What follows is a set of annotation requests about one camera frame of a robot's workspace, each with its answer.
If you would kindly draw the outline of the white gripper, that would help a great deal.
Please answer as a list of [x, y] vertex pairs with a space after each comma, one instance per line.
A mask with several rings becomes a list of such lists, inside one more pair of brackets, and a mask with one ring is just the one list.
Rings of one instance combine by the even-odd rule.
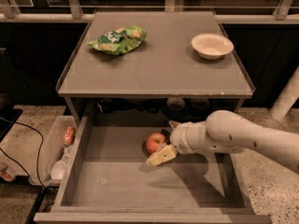
[[170, 120], [172, 128], [170, 134], [170, 144], [159, 147], [146, 160], [146, 164], [151, 167], [173, 160], [179, 154], [203, 153], [215, 146], [215, 141], [206, 132], [206, 123], [184, 122]]

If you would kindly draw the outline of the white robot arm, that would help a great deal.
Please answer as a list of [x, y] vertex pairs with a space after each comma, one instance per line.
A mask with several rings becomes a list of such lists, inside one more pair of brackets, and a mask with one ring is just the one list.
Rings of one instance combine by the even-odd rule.
[[251, 149], [283, 167], [299, 173], [299, 135], [266, 128], [228, 110], [217, 110], [205, 121], [171, 121], [170, 144], [163, 144], [147, 159], [158, 166], [177, 154], [237, 153]]

